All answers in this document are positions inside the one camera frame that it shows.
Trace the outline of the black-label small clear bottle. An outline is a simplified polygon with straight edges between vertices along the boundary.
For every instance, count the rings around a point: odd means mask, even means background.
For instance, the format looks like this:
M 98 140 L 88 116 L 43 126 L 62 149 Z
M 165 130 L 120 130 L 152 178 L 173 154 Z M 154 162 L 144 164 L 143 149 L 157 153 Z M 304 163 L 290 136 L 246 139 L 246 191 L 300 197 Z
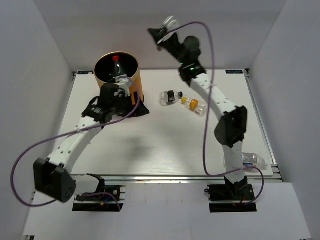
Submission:
M 183 97 L 182 91 L 168 90 L 159 95 L 159 102 L 161 105 L 172 105 Z

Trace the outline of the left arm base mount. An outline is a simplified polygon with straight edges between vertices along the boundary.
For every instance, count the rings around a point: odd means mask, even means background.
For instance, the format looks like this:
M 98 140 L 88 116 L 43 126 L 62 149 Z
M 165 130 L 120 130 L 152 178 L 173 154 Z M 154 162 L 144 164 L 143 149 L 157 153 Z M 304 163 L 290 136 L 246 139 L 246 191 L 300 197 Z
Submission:
M 125 203 L 126 186 L 110 183 L 95 174 L 78 175 L 72 210 L 74 212 L 119 213 Z

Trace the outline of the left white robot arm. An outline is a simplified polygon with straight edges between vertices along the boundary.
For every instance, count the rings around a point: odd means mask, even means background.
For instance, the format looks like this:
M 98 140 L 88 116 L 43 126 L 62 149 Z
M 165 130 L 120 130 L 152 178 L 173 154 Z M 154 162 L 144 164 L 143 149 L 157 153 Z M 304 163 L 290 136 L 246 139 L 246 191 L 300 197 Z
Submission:
M 82 112 L 74 131 L 66 133 L 66 139 L 45 159 L 39 158 L 33 164 L 35 189 L 61 203 L 68 202 L 75 195 L 93 197 L 96 200 L 105 195 L 104 180 L 92 173 L 72 177 L 72 170 L 90 142 L 106 127 L 116 124 L 113 116 L 124 114 L 129 118 L 141 103 L 140 91 L 131 93 L 137 84 L 130 79 L 119 83 L 105 83 L 100 94 L 90 100 Z M 131 97 L 137 98 L 135 107 L 127 114 Z

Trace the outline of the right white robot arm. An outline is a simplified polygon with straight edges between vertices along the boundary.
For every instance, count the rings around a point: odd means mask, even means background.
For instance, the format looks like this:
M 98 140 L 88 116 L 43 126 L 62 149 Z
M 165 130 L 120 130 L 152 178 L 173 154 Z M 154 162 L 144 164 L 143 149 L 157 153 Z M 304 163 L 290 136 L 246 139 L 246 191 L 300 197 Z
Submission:
M 194 36 L 188 36 L 179 41 L 176 33 L 169 33 L 165 28 L 149 28 L 148 33 L 159 49 L 165 49 L 179 63 L 181 79 L 204 100 L 208 108 L 215 114 L 218 124 L 214 130 L 216 140 L 221 144 L 226 175 L 226 195 L 236 200 L 244 193 L 248 178 L 243 169 L 242 147 L 247 131 L 248 110 L 245 106 L 237 106 L 230 101 L 213 83 L 201 65 L 200 41 Z

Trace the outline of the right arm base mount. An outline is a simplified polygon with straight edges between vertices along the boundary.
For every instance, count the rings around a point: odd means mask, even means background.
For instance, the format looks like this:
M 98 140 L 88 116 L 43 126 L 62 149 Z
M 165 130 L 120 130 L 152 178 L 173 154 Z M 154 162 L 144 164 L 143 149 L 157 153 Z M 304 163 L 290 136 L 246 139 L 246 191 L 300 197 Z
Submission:
M 235 196 L 223 184 L 211 184 L 204 190 L 208 196 L 210 213 L 251 213 L 257 212 L 253 186 L 248 184 Z

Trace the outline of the large red-label clear bottle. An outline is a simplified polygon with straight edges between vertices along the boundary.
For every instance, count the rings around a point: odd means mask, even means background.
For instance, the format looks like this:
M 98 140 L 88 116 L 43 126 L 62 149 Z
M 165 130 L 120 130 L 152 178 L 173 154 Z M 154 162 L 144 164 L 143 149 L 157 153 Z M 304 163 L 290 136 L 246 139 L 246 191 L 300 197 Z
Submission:
M 120 57 L 118 55 L 114 55 L 112 57 L 112 60 L 113 60 L 113 63 L 114 63 L 114 69 L 113 69 L 114 80 L 118 76 L 122 76 L 122 75 L 126 75 L 127 76 L 126 71 L 124 70 L 124 68 L 122 67 L 122 65 L 120 63 Z

